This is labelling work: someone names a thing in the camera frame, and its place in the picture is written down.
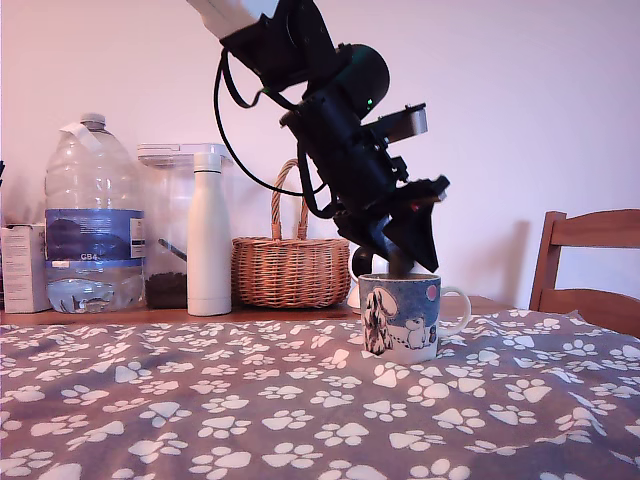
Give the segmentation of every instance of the chair backrest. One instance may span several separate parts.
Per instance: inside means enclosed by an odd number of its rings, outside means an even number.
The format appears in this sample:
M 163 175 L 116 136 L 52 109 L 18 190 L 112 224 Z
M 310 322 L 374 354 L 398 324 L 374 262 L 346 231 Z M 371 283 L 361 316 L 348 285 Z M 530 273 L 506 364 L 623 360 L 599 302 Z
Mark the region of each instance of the chair backrest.
M 599 290 L 556 290 L 561 247 L 640 248 L 640 210 L 597 212 L 567 218 L 547 212 L 531 292 L 530 310 L 578 310 L 589 323 L 640 337 L 640 300 Z

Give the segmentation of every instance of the white box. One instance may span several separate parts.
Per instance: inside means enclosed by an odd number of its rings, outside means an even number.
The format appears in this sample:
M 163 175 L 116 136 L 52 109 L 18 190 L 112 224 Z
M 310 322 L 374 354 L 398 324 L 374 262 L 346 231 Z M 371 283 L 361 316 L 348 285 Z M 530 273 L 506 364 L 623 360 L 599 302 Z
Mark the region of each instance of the white box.
M 2 278 L 6 313 L 33 313 L 51 308 L 47 297 L 44 225 L 2 229 Z

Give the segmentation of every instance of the blue bottle label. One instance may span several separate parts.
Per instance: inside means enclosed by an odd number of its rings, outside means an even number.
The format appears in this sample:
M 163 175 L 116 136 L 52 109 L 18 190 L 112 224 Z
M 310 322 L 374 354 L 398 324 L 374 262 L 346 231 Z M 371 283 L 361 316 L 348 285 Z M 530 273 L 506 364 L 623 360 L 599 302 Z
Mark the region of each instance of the blue bottle label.
M 47 266 L 136 267 L 144 258 L 144 213 L 139 210 L 48 209 Z

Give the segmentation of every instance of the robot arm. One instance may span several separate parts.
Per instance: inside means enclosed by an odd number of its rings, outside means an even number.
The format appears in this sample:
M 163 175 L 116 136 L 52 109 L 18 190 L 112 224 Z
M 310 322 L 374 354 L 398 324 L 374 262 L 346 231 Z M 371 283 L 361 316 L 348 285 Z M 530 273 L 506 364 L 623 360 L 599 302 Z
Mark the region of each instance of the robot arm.
M 414 261 L 435 271 L 431 212 L 449 181 L 410 182 L 404 160 L 387 152 L 390 143 L 426 131 L 424 104 L 362 124 L 389 88 L 380 54 L 366 45 L 335 48 L 313 0 L 188 1 L 220 39 L 223 59 L 227 53 L 238 58 L 271 98 L 307 82 L 300 103 L 279 103 L 288 110 L 281 125 L 298 140 L 311 212 L 333 218 L 341 236 L 390 260 L 398 272 L 408 272 Z M 225 80 L 232 88 L 230 75 Z M 331 191 L 323 209 L 315 202 L 307 155 Z

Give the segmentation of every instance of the large plastic water bottle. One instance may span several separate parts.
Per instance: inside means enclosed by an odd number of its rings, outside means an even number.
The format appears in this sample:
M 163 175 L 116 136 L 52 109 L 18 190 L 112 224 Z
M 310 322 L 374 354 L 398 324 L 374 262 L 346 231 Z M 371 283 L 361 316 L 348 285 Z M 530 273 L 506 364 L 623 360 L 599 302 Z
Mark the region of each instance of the large plastic water bottle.
M 138 173 L 100 114 L 61 129 L 47 166 L 47 291 L 59 312 L 123 309 L 142 296 Z

